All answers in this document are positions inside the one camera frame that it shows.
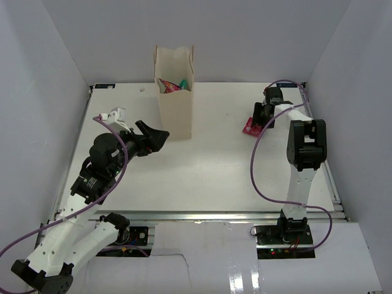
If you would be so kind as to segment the pink red snack packet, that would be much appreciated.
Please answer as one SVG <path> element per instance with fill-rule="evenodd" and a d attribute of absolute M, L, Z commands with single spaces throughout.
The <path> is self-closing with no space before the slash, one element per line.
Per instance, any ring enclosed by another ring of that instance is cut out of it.
<path fill-rule="evenodd" d="M 252 117 L 249 117 L 245 126 L 243 127 L 242 133 L 251 135 L 253 137 L 258 137 L 263 130 L 263 127 L 258 124 L 252 123 Z"/>

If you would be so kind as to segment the teal snack packet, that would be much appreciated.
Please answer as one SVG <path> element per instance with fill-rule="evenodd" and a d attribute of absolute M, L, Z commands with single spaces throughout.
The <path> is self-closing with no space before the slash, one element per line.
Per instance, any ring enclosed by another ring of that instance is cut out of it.
<path fill-rule="evenodd" d="M 180 82 L 179 87 L 180 87 L 181 89 L 188 89 L 187 80 L 186 80 L 186 79 L 183 79 L 183 80 Z"/>

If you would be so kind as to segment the purple Fox's candy bag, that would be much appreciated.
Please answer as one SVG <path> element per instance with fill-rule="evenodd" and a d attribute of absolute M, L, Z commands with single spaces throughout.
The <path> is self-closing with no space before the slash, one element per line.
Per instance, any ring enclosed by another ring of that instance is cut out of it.
<path fill-rule="evenodd" d="M 181 87 L 179 87 L 178 85 L 176 85 L 176 84 L 174 84 L 174 83 L 172 83 L 172 82 L 169 82 L 169 81 L 166 81 L 166 80 L 163 80 L 163 79 L 159 79 L 159 82 L 162 84 L 162 86 L 164 87 L 164 90 L 163 90 L 163 94 L 168 94 L 168 93 L 172 93 L 172 92 L 176 92 L 176 91 L 180 91 L 180 90 L 182 90 L 182 88 Z"/>

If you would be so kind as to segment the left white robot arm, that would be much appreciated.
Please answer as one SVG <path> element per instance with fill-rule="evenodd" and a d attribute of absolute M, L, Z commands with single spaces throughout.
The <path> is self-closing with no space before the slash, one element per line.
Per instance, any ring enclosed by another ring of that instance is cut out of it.
<path fill-rule="evenodd" d="M 76 238 L 90 218 L 119 184 L 127 164 L 134 157 L 160 151 L 170 136 L 139 120 L 140 134 L 126 127 L 94 139 L 89 156 L 81 166 L 70 195 L 56 220 L 46 229 L 44 238 L 24 260 L 12 265 L 12 272 L 39 293 L 66 293 L 77 271 L 110 244 L 124 244 L 129 239 L 127 218 L 110 213 L 82 240 Z"/>

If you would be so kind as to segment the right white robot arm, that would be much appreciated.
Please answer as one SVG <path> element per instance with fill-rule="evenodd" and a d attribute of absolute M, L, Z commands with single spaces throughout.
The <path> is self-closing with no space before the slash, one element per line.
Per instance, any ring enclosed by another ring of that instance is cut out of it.
<path fill-rule="evenodd" d="M 286 200 L 276 225 L 256 226 L 251 235 L 259 244 L 282 242 L 297 245 L 300 241 L 311 243 L 310 227 L 307 223 L 307 203 L 311 185 L 317 170 L 326 161 L 326 122 L 302 114 L 294 104 L 283 97 L 277 86 L 264 90 L 265 100 L 255 103 L 252 125 L 265 130 L 274 127 L 275 120 L 283 115 L 288 119 L 286 155 L 290 164 L 290 182 Z"/>

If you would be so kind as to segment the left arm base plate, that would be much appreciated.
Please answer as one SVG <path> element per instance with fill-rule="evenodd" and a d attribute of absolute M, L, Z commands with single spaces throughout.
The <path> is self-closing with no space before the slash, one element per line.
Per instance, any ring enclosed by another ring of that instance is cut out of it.
<path fill-rule="evenodd" d="M 114 242 L 119 246 L 146 246 L 148 244 L 149 228 L 145 226 L 130 226 L 119 232 L 118 239 Z"/>

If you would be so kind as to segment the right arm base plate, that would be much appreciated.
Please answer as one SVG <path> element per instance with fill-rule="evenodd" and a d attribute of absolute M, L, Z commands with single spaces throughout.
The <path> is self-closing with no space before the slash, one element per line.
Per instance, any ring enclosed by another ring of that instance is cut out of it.
<path fill-rule="evenodd" d="M 310 226 L 305 231 L 283 234 L 277 225 L 255 225 L 249 231 L 255 238 L 258 252 L 265 251 L 271 255 L 299 254 L 314 250 L 314 241 Z"/>

